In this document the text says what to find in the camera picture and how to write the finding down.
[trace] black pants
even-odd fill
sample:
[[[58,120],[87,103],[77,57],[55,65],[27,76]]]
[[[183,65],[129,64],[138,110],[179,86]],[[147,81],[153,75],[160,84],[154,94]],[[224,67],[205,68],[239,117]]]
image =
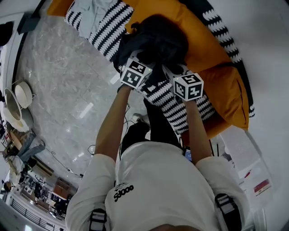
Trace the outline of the black pants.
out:
[[[150,141],[170,143],[178,148],[182,148],[170,123],[163,115],[162,110],[157,106],[150,104],[146,99],[144,99],[144,104],[149,116],[149,124],[151,129]],[[127,134],[122,140],[121,154],[129,146],[135,143],[149,141],[145,138],[148,131],[149,126],[143,122],[138,122],[130,126]]]

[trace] marble floor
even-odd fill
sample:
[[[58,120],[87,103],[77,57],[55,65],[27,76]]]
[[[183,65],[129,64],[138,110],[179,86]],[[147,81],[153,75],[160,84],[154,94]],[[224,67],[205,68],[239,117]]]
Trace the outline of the marble floor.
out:
[[[64,166],[83,174],[91,159],[88,147],[95,143],[120,82],[110,83],[117,73],[113,65],[62,17],[46,15],[49,2],[40,11],[36,29],[25,40],[16,79],[24,79],[37,95],[29,106],[35,133]],[[129,119],[135,112],[145,113],[138,93],[131,94],[129,104]],[[47,150],[37,157],[77,186],[80,178],[70,174]]]

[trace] leg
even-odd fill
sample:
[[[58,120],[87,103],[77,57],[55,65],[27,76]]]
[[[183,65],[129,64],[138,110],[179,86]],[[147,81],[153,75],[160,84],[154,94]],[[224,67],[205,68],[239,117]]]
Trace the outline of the leg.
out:
[[[29,149],[35,137],[36,137],[36,134],[31,131],[25,143],[22,145],[21,149],[19,150],[17,156],[21,157]]]
[[[40,144],[36,147],[29,149],[27,152],[22,154],[19,158],[25,163],[30,157],[35,156],[37,153],[42,152],[45,149],[44,145]]]
[[[150,104],[146,99],[144,99],[144,104],[149,116],[151,129],[150,140],[170,143],[178,148],[182,148],[173,128],[167,118],[163,115],[162,110],[159,107]]]
[[[148,131],[149,126],[143,122],[137,122],[136,124],[130,126],[121,143],[121,154],[123,154],[128,147],[135,143],[148,141],[145,139],[145,135],[148,133]]]

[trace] railing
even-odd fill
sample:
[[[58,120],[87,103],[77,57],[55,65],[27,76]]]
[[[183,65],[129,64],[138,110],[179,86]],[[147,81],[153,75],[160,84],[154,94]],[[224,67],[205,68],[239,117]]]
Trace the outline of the railing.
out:
[[[40,217],[36,216],[34,213],[32,213],[31,211],[24,208],[21,204],[19,204],[14,199],[11,203],[11,207],[14,208],[16,211],[18,211],[23,216],[25,216],[30,221],[32,221],[33,223],[39,225],[40,227],[42,227],[48,231],[61,231],[61,230],[63,230],[61,227],[53,225],[53,224],[41,219]]]

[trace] person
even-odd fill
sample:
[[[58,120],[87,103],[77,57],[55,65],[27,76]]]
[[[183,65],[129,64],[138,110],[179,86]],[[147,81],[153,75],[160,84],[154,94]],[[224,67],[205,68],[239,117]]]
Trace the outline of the person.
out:
[[[35,160],[30,158],[45,149],[45,143],[43,141],[41,144],[30,148],[30,145],[35,137],[36,134],[31,130],[28,138],[22,145],[17,155],[7,157],[7,161],[11,168],[9,171],[9,180],[3,184],[6,192],[10,192],[12,187],[17,187],[19,183],[21,184],[24,181],[29,167],[32,168],[36,164]]]
[[[226,230],[215,203],[222,194],[238,206],[244,226],[248,201],[230,164],[211,156],[195,101],[184,102],[192,162],[162,111],[144,100],[149,125],[140,117],[129,128],[115,169],[130,92],[128,86],[120,88],[101,125],[95,155],[67,208],[67,230]],[[149,129],[150,141],[145,139]]]

